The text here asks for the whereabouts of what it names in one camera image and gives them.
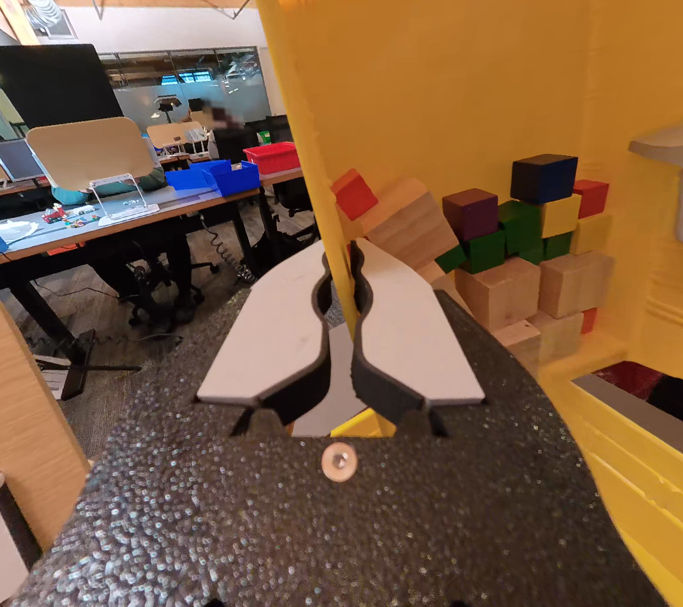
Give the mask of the small beige board on stand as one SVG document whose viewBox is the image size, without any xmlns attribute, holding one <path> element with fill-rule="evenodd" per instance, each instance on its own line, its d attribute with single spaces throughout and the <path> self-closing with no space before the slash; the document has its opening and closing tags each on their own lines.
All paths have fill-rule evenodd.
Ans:
<svg viewBox="0 0 683 607">
<path fill-rule="evenodd" d="M 155 150 L 166 154 L 170 148 L 208 141 L 206 129 L 199 122 L 181 122 L 148 126 L 147 135 Z"/>
</svg>

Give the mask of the white paper sheet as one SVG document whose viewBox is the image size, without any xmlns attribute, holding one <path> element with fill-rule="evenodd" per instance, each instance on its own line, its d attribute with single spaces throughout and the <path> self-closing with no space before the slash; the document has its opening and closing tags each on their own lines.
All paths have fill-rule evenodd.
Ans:
<svg viewBox="0 0 683 607">
<path fill-rule="evenodd" d="M 39 225 L 36 222 L 25 220 L 7 220 L 1 223 L 1 240 L 10 245 L 22 239 L 32 236 Z"/>
</svg>

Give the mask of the light wood panel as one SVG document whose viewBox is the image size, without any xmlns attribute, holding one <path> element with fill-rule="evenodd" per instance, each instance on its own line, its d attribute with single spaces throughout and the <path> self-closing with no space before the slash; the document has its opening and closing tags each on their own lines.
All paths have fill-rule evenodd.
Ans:
<svg viewBox="0 0 683 607">
<path fill-rule="evenodd" d="M 2 304 L 1 473 L 43 551 L 71 517 L 90 468 Z"/>
</svg>

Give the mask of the black office chair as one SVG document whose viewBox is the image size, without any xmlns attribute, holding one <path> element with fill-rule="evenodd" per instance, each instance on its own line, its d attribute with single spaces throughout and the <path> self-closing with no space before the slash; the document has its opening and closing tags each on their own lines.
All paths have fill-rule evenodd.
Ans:
<svg viewBox="0 0 683 607">
<path fill-rule="evenodd" d="M 312 212 L 313 206 L 303 176 L 281 178 L 279 182 L 271 179 L 261 181 L 264 186 L 272 186 L 277 202 L 287 210 L 290 218 L 301 212 Z M 316 218 L 310 226 L 295 234 L 278 232 L 280 243 L 286 247 L 286 253 L 292 255 L 302 251 L 320 239 L 320 231 Z"/>
</svg>

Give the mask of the yellow plastic box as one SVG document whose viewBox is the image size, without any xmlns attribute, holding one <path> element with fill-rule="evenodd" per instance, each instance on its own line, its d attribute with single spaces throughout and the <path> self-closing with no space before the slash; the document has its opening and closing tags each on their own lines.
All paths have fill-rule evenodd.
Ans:
<svg viewBox="0 0 683 607">
<path fill-rule="evenodd" d="M 509 196 L 513 161 L 577 156 L 607 182 L 615 269 L 597 329 L 538 380 L 587 457 L 628 548 L 682 605 L 682 454 L 574 379 L 620 360 L 682 376 L 679 168 L 628 151 L 682 124 L 682 0 L 255 0 L 346 315 L 330 186 L 415 177 L 440 199 Z"/>
</svg>

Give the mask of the long wooden desk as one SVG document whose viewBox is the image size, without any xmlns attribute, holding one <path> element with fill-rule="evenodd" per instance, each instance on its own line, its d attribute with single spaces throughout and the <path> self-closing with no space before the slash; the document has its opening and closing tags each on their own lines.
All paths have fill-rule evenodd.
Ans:
<svg viewBox="0 0 683 607">
<path fill-rule="evenodd" d="M 96 366 L 90 364 L 95 332 L 90 330 L 74 337 L 57 314 L 36 290 L 33 282 L 56 273 L 85 265 L 90 257 L 130 255 L 143 256 L 141 248 L 151 240 L 167 234 L 190 234 L 205 227 L 231 222 L 243 252 L 246 267 L 256 277 L 264 270 L 254 258 L 252 245 L 238 211 L 238 201 L 250 197 L 258 200 L 261 220 L 269 240 L 273 263 L 283 260 L 276 243 L 278 230 L 266 199 L 264 187 L 303 177 L 300 168 L 263 176 L 260 185 L 231 195 L 221 195 L 208 188 L 175 191 L 165 187 L 143 195 L 148 209 L 129 213 L 123 221 L 98 225 L 91 221 L 80 227 L 64 227 L 62 223 L 47 225 L 40 213 L 22 217 L 28 223 L 28 234 L 1 246 L 1 288 L 8 288 L 39 328 L 51 339 L 64 358 L 49 358 L 44 363 L 62 372 L 61 384 L 53 390 L 57 399 L 78 396 L 89 371 L 124 372 L 137 366 Z"/>
</svg>

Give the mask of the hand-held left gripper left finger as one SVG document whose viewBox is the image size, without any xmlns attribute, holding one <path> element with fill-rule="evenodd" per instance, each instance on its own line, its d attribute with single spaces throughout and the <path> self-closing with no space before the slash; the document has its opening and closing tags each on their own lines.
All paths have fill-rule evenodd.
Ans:
<svg viewBox="0 0 683 607">
<path fill-rule="evenodd" d="M 252 288 L 196 398 L 269 409 L 291 424 L 330 388 L 331 273 L 323 242 L 282 261 Z"/>
</svg>

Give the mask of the ceiling air vent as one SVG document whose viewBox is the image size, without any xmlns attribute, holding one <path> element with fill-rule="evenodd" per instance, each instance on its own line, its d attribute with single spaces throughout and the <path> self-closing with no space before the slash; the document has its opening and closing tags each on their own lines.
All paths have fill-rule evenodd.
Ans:
<svg viewBox="0 0 683 607">
<path fill-rule="evenodd" d="M 61 11 L 60 20 L 52 25 L 48 25 L 41 19 L 39 15 L 36 14 L 35 10 L 26 9 L 25 14 L 38 38 L 44 38 L 54 42 L 61 40 L 76 40 L 78 36 L 73 30 L 67 13 L 63 9 L 61 9 Z"/>
</svg>

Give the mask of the red box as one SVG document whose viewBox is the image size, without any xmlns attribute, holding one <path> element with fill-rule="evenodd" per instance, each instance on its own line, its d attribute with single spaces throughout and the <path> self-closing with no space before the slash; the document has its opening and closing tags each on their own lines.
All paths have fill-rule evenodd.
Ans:
<svg viewBox="0 0 683 607">
<path fill-rule="evenodd" d="M 593 374 L 644 401 L 649 400 L 664 377 L 661 372 L 631 361 L 612 364 L 594 371 Z"/>
</svg>

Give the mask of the grey monitor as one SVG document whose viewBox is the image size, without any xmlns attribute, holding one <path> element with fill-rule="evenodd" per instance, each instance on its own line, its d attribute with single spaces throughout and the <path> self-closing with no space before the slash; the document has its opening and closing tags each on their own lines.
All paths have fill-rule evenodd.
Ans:
<svg viewBox="0 0 683 607">
<path fill-rule="evenodd" d="M 25 139 L 1 142 L 1 167 L 13 182 L 31 181 L 45 176 L 44 169 Z"/>
</svg>

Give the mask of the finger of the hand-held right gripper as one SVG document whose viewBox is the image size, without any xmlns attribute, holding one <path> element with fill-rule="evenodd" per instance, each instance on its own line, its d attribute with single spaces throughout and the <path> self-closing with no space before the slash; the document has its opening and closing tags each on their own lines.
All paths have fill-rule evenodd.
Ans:
<svg viewBox="0 0 683 607">
<path fill-rule="evenodd" d="M 646 159 L 668 163 L 679 168 L 678 210 L 675 236 L 682 242 L 682 125 L 663 128 L 629 142 L 628 151 Z"/>
</svg>

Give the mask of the large beige board on stand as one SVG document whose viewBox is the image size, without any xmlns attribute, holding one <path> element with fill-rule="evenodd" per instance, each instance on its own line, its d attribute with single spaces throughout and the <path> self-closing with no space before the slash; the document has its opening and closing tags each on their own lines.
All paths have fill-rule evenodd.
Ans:
<svg viewBox="0 0 683 607">
<path fill-rule="evenodd" d="M 109 227 L 155 214 L 159 206 L 148 203 L 137 178 L 148 176 L 154 160 L 137 127 L 127 117 L 94 119 L 86 122 L 32 128 L 27 144 L 39 159 L 47 176 L 69 191 L 89 189 L 100 204 L 98 227 Z M 130 182 L 139 194 L 139 204 L 110 213 L 98 194 L 98 187 Z"/>
</svg>

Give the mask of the black partition panel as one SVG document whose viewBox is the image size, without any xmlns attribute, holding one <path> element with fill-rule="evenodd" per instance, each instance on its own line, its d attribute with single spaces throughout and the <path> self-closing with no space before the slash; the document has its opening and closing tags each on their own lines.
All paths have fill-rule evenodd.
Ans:
<svg viewBox="0 0 683 607">
<path fill-rule="evenodd" d="M 30 130 L 124 116 L 91 44 L 2 47 L 1 89 Z"/>
</svg>

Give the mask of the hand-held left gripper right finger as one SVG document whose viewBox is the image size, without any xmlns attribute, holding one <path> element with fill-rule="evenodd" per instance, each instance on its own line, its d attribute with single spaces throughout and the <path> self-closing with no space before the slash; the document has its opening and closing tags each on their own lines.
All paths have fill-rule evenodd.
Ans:
<svg viewBox="0 0 683 607">
<path fill-rule="evenodd" d="M 410 412 L 481 404 L 484 390 L 431 285 L 365 238 L 350 254 L 357 398 L 395 426 Z"/>
</svg>

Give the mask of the pile of coloured wooden cubes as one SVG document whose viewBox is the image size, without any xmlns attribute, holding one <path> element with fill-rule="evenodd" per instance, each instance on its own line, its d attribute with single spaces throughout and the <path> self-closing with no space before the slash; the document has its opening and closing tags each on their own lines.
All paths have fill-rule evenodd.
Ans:
<svg viewBox="0 0 683 607">
<path fill-rule="evenodd" d="M 353 236 L 411 267 L 532 373 L 574 355 L 594 329 L 614 259 L 604 252 L 609 185 L 577 175 L 577 156 L 511 164 L 509 199 L 470 187 L 437 199 L 414 178 L 375 191 L 356 169 L 331 185 Z"/>
</svg>

